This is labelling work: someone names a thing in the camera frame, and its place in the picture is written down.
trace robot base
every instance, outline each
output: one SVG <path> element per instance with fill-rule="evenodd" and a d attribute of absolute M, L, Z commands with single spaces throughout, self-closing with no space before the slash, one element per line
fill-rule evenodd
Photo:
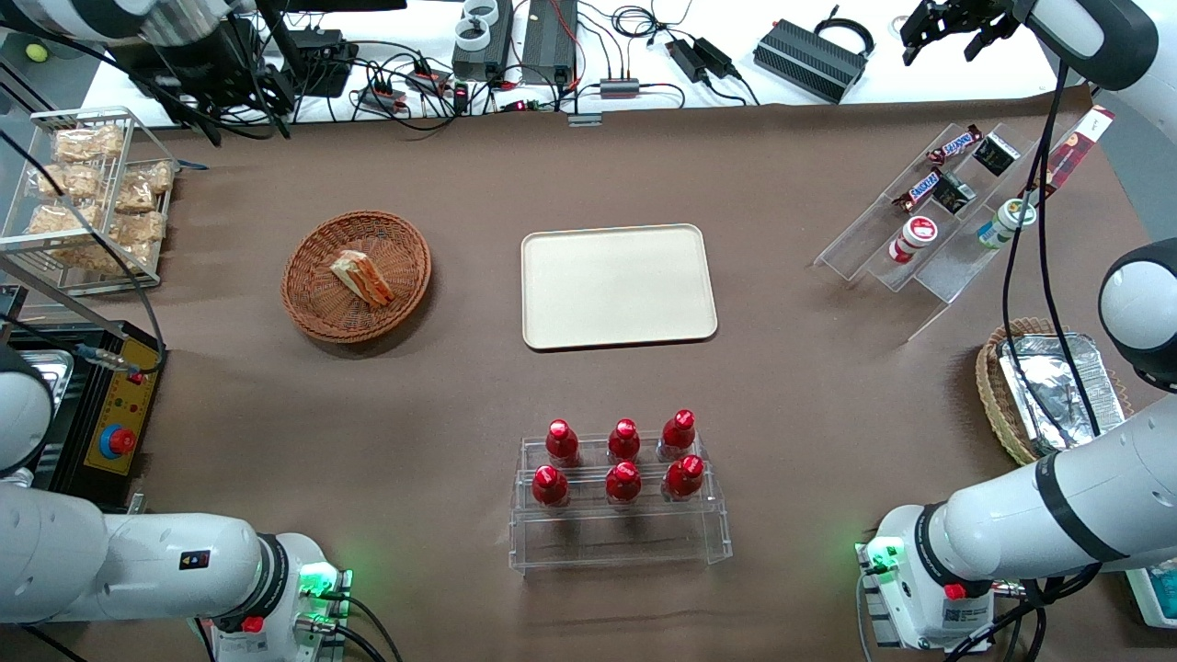
<path fill-rule="evenodd" d="M 341 662 L 344 642 L 333 635 L 319 635 L 294 628 L 298 616 L 318 615 L 346 624 L 346 603 L 317 600 L 305 595 L 307 581 L 333 581 L 331 590 L 351 593 L 351 571 L 340 572 L 311 538 L 301 534 L 279 534 L 278 542 L 290 557 L 290 576 L 278 607 L 266 617 L 261 631 L 222 633 L 212 628 L 211 643 L 217 662 Z"/>
<path fill-rule="evenodd" d="M 945 597 L 944 588 L 927 574 L 916 551 L 916 519 L 923 510 L 902 505 L 889 512 L 875 538 L 858 545 L 858 561 L 864 571 L 877 563 L 891 567 L 865 580 L 876 641 L 880 646 L 898 643 L 902 648 L 947 651 L 992 622 L 993 593 L 977 598 Z M 877 595 L 871 590 L 876 588 Z M 871 604 L 875 597 L 879 600 Z M 988 641 L 973 651 L 986 649 Z"/>

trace green led light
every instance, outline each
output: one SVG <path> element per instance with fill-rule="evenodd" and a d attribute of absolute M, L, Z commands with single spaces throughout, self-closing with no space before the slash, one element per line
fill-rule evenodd
<path fill-rule="evenodd" d="M 339 571 L 325 561 L 304 565 L 299 571 L 299 593 L 319 597 L 324 593 L 333 590 L 338 578 Z"/>

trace beige tray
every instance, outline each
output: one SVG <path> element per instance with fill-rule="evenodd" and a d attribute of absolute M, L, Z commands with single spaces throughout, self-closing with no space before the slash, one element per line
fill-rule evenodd
<path fill-rule="evenodd" d="M 536 232 L 520 252 L 532 349 L 697 340 L 719 326 L 693 225 Z"/>

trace brown table surface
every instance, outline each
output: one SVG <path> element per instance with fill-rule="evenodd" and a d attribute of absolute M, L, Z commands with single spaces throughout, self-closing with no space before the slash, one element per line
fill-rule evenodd
<path fill-rule="evenodd" d="M 1089 105 L 1069 93 L 1059 131 Z M 291 141 L 230 138 L 221 150 L 167 134 L 178 157 L 213 167 L 181 178 L 164 284 L 151 293 L 172 355 L 145 441 L 148 504 L 312 536 L 355 570 L 357 596 L 408 662 L 858 661 L 852 543 L 896 505 L 1013 468 L 973 376 L 1000 323 L 1002 269 L 905 344 L 926 300 L 846 290 L 810 264 L 947 123 L 1037 135 L 1045 107 L 634 112 L 591 130 L 520 113 L 419 140 L 365 123 L 298 127 Z M 291 325 L 278 284 L 299 239 L 358 208 L 392 211 L 424 233 L 431 294 L 387 342 L 325 347 Z M 1102 152 L 1050 208 L 1063 319 L 1096 337 L 1139 409 L 1158 392 L 1115 355 L 1096 294 L 1111 262 L 1145 237 Z M 660 223 L 703 230 L 720 319 L 712 339 L 524 345 L 524 236 Z M 1045 315 L 1036 266 L 1026 243 L 1016 316 Z M 145 325 L 132 299 L 101 310 Z M 681 406 L 698 413 L 727 496 L 731 560 L 526 580 L 508 568 L 520 436 L 557 416 L 581 432 L 621 416 L 653 428 Z M 1138 621 L 1123 577 L 1102 577 L 1050 609 L 1040 658 L 1172 660 L 1177 636 Z M 94 662 L 204 660 L 177 621 L 47 629 Z M 0 650 L 55 658 L 11 630 Z"/>

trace round wicker basket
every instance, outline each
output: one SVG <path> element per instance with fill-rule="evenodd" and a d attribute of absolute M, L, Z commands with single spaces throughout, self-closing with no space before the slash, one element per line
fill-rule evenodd
<path fill-rule="evenodd" d="M 1010 329 L 1016 337 L 1030 333 L 1053 333 L 1055 326 L 1045 319 L 1036 317 L 1024 317 L 1010 322 Z M 1063 331 L 1070 331 L 1066 326 Z M 997 362 L 997 347 L 1005 342 L 1005 327 L 998 326 L 982 345 L 977 353 L 977 390 L 980 392 L 980 402 L 985 405 L 985 416 L 993 428 L 997 439 L 1018 464 L 1030 464 L 1039 459 L 1035 452 L 1030 439 L 1022 429 L 1022 417 L 1018 415 L 1017 405 L 1013 404 L 1013 396 L 1005 383 L 1002 366 Z M 1129 404 L 1124 392 L 1124 384 L 1116 378 L 1116 375 L 1108 370 L 1112 388 L 1116 389 L 1116 397 L 1124 410 L 1124 418 L 1132 416 L 1132 405 Z"/>
<path fill-rule="evenodd" d="M 392 290 L 386 306 L 370 306 L 348 290 L 331 263 L 341 249 L 367 253 Z M 324 223 L 302 239 L 286 263 L 282 305 L 304 333 L 328 343 L 378 338 L 405 320 L 425 296 L 430 249 L 407 220 L 357 211 Z"/>

